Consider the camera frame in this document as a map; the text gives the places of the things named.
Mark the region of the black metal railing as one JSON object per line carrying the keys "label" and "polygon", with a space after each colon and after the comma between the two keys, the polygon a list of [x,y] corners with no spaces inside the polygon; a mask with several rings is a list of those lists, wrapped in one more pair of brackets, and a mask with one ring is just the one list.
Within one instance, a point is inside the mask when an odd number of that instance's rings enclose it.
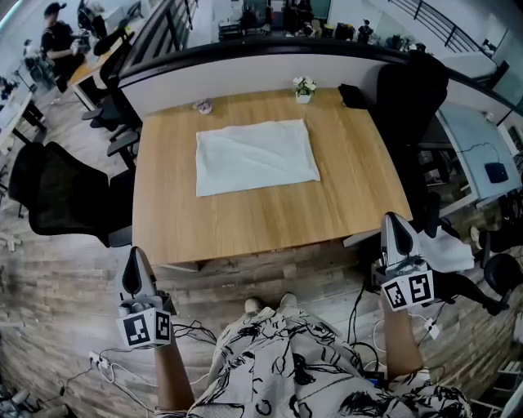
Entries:
{"label": "black metal railing", "polygon": [[387,0],[402,11],[405,11],[413,20],[422,24],[444,43],[444,46],[454,53],[480,52],[487,58],[491,57],[481,45],[459,28],[452,20],[430,6],[423,0]]}

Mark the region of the white shirt with blue sleeves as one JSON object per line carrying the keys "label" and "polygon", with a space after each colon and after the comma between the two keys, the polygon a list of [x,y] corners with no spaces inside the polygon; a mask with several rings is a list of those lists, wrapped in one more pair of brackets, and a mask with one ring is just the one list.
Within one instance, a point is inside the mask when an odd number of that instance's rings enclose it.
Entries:
{"label": "white shirt with blue sleeves", "polygon": [[196,133],[196,195],[319,181],[302,119]]}

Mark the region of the black mesh office chair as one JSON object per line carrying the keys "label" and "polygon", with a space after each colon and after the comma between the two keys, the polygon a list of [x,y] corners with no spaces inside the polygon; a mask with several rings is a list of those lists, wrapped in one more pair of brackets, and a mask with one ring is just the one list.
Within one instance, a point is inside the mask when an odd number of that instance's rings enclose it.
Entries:
{"label": "black mesh office chair", "polygon": [[105,247],[130,245],[136,165],[127,148],[139,140],[132,131],[109,146],[107,155],[120,154],[127,166],[111,178],[56,142],[28,143],[14,161],[8,195],[28,210],[38,235],[86,234]]}

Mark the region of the white-flowered plant in white pot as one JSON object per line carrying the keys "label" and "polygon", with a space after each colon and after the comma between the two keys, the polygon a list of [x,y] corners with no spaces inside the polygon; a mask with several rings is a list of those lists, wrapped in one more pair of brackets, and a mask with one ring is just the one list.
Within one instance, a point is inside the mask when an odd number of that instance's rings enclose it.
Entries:
{"label": "white-flowered plant in white pot", "polygon": [[315,94],[316,83],[310,77],[296,77],[293,79],[296,101],[299,104],[308,104]]}

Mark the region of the tall black office chair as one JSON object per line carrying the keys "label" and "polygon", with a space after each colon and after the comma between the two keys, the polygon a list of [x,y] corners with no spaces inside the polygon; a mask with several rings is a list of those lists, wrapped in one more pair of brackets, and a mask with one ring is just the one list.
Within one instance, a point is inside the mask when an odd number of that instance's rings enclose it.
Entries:
{"label": "tall black office chair", "polygon": [[433,56],[409,53],[404,64],[379,70],[373,121],[387,147],[413,216],[421,224],[430,201],[418,144],[447,96],[447,68]]}

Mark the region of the wooden office desk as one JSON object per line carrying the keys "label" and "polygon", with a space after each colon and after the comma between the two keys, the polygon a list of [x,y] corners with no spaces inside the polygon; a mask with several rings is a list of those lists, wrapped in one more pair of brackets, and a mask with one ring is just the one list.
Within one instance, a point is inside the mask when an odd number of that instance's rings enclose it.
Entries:
{"label": "wooden office desk", "polygon": [[111,56],[117,58],[115,53],[123,44],[131,46],[134,36],[141,31],[145,22],[145,19],[132,23],[126,19],[121,20],[112,33],[94,44],[85,61],[75,70],[69,84],[88,111],[95,110],[101,102],[101,97],[107,93],[105,82],[102,83],[102,87],[98,87],[95,76],[98,75],[101,79],[100,71],[103,64]]}

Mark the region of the black pouch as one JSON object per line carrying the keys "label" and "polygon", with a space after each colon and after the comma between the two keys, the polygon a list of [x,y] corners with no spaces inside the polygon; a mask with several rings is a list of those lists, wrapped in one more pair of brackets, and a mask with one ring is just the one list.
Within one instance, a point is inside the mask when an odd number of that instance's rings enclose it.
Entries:
{"label": "black pouch", "polygon": [[341,84],[338,91],[342,98],[342,105],[349,109],[367,109],[367,101],[356,86]]}

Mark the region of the white power strip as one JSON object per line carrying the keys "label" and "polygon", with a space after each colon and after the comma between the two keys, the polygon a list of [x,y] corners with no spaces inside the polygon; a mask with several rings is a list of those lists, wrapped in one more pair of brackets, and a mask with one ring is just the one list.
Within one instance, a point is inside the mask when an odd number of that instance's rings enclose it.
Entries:
{"label": "white power strip", "polygon": [[105,370],[110,368],[109,360],[103,355],[91,350],[88,356],[98,370]]}

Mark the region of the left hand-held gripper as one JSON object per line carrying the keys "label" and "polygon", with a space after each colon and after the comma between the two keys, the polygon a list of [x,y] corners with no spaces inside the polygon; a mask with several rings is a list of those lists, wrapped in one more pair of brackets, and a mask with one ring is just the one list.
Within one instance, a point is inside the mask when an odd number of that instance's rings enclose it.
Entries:
{"label": "left hand-held gripper", "polygon": [[117,326],[126,347],[151,349],[169,345],[172,341],[171,317],[176,310],[167,292],[158,293],[154,271],[139,247],[131,247],[119,261],[117,285],[121,300]]}

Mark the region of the person's right forearm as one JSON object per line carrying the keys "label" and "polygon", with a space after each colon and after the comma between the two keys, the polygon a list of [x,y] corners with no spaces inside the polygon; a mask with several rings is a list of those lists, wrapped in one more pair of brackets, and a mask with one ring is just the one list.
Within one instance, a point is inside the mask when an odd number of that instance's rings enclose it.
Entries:
{"label": "person's right forearm", "polygon": [[393,311],[384,295],[380,296],[380,302],[384,319],[388,379],[394,380],[422,370],[422,355],[413,336],[408,311]]}

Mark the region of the glass-topped white desk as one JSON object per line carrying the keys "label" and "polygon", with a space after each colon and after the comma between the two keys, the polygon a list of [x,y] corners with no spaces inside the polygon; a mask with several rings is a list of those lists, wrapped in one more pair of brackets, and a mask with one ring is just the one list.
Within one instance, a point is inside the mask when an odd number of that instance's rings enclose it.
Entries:
{"label": "glass-topped white desk", "polygon": [[[506,141],[496,124],[488,121],[482,112],[459,104],[445,103],[438,109],[436,116],[457,154],[470,189],[466,196],[441,208],[441,216],[473,203],[491,202],[523,187]],[[503,164],[507,179],[493,183],[485,165],[497,162]]]}

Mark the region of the white cloth sheet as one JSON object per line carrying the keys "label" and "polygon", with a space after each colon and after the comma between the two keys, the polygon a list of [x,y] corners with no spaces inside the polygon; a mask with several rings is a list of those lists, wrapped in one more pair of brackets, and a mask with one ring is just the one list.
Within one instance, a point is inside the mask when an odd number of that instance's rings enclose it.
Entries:
{"label": "white cloth sheet", "polygon": [[431,269],[439,273],[454,273],[473,269],[475,265],[469,244],[445,232],[441,226],[430,238],[425,231],[418,234],[421,254]]}

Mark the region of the black box device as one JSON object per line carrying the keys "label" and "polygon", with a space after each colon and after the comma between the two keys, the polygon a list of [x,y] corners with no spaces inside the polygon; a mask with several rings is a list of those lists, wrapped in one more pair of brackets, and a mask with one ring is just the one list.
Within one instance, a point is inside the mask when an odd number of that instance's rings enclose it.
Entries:
{"label": "black box device", "polygon": [[508,180],[507,170],[501,162],[486,163],[485,171],[491,184],[500,184]]}

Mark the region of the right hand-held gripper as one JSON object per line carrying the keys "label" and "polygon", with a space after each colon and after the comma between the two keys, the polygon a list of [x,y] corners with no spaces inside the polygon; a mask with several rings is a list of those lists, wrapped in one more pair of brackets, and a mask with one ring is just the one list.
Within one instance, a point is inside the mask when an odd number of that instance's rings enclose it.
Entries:
{"label": "right hand-held gripper", "polygon": [[419,256],[418,233],[405,218],[394,212],[384,215],[381,248],[387,265],[382,260],[372,264],[371,284],[385,296],[391,310],[400,311],[432,302],[432,270]]}

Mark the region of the white office desk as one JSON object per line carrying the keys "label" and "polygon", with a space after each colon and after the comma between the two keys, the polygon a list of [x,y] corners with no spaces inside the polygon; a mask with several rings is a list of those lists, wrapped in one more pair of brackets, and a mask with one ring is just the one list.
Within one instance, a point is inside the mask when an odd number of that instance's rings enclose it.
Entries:
{"label": "white office desk", "polygon": [[13,147],[15,138],[24,144],[30,143],[30,140],[17,129],[17,125],[22,118],[27,122],[32,118],[32,116],[29,118],[24,116],[32,99],[31,91],[16,88],[0,110],[0,153],[7,155]]}

